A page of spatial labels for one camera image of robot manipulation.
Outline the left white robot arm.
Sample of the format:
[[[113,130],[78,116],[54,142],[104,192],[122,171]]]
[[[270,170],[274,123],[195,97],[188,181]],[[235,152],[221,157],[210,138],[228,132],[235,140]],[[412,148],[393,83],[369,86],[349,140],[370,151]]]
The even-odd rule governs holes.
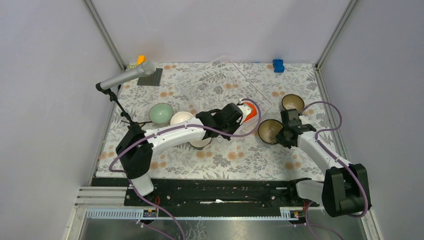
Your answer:
[[[177,145],[222,136],[229,139],[252,113],[247,103],[229,103],[222,109],[202,111],[181,123],[143,130],[132,124],[116,147],[117,160],[144,206],[155,200],[154,185],[149,176],[152,158]]]

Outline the celadon green ceramic bowl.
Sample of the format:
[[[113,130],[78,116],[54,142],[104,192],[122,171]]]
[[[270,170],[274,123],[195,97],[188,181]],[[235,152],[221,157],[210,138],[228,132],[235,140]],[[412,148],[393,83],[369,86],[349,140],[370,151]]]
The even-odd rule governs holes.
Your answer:
[[[168,123],[174,114],[173,108],[167,103],[155,104],[148,112],[148,117],[155,124]]]

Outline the black bowl patterned rim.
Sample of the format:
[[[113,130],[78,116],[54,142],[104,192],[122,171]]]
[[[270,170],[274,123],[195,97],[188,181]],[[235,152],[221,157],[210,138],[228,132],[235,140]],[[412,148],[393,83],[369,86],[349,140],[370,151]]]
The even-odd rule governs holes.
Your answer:
[[[281,105],[285,110],[296,109],[298,112],[304,109],[304,100],[296,94],[287,94],[281,100]]]

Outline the teal square ceramic cup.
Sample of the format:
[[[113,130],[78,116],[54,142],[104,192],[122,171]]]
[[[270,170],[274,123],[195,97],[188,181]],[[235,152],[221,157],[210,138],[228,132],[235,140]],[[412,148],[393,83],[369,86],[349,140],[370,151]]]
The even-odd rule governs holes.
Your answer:
[[[202,150],[204,149],[206,146],[208,146],[212,141],[212,138],[207,138],[207,139],[203,139],[203,140],[194,140],[194,141],[189,141],[188,143],[195,148],[196,150]]]

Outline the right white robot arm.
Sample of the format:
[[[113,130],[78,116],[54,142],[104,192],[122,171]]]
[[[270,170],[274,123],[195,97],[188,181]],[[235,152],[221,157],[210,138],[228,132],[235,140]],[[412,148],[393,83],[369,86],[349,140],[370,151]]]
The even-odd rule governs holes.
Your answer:
[[[363,217],[371,207],[366,168],[330,150],[318,139],[317,130],[302,122],[296,109],[282,110],[280,116],[283,128],[275,136],[277,143],[288,149],[300,149],[324,173],[323,182],[309,178],[294,180],[294,188],[286,193],[287,201],[293,206],[313,201],[331,217]]]

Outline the dark blue floral bowl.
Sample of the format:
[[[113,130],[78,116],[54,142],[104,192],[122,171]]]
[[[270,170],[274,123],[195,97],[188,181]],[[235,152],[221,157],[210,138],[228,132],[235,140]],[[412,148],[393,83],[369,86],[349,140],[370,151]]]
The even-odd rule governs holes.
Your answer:
[[[266,119],[258,127],[259,138],[267,144],[277,144],[276,135],[282,130],[284,125],[276,119]]]

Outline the orange bowl white inside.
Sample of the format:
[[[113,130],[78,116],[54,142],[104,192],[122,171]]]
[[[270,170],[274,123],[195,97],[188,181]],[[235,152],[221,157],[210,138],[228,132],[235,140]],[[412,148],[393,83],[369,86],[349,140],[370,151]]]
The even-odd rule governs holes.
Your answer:
[[[193,117],[194,116],[188,111],[177,112],[170,119],[170,125],[173,126],[173,125],[177,125],[177,124],[189,121]]]

